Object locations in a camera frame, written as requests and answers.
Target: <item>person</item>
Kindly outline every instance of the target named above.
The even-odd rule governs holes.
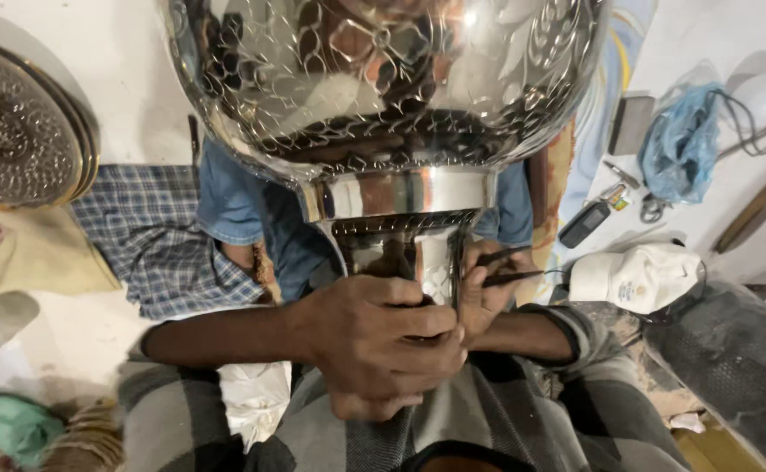
[[[223,156],[207,145],[200,221],[232,258],[263,235],[288,302],[145,333],[120,369],[127,471],[689,469],[612,333],[567,306],[507,309],[519,282],[483,289],[489,274],[531,264],[517,252],[476,265],[531,238],[531,205],[514,193],[524,183],[501,178],[454,310],[426,306],[415,281],[323,275],[333,250],[292,193]],[[290,404],[244,452],[216,369],[283,360],[294,363]],[[557,398],[538,368],[557,374]]]

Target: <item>hand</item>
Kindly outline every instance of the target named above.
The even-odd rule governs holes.
[[[475,338],[481,336],[494,318],[511,301],[514,292],[522,281],[509,282],[483,289],[485,278],[496,274],[514,274],[517,272],[536,271],[532,260],[532,250],[512,253],[501,260],[496,260],[487,266],[477,266],[476,262],[482,255],[495,253],[505,249],[496,241],[483,239],[470,243],[464,250],[463,281],[459,290],[460,322],[465,331],[465,345],[470,345]]]
[[[424,395],[421,393],[396,396],[388,400],[363,400],[357,394],[330,390],[328,393],[331,410],[340,420],[385,422],[395,416],[404,406],[415,406],[424,402]]]
[[[384,400],[434,388],[467,358],[456,312],[419,306],[423,299],[415,281],[356,275],[287,309],[305,361],[322,370],[333,391]]]

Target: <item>baseball cap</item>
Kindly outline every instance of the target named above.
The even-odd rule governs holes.
[[[671,243],[640,244],[624,253],[592,253],[569,277],[569,301],[611,302],[643,315],[669,305],[698,282],[700,257]]]

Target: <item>black phone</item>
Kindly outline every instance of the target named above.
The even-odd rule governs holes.
[[[582,208],[572,221],[557,235],[561,244],[573,249],[595,231],[610,216],[610,206],[605,201],[594,201]]]

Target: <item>green cloth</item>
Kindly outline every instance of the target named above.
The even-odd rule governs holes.
[[[63,422],[44,407],[0,395],[0,449],[17,465],[38,466],[45,447],[64,432]]]

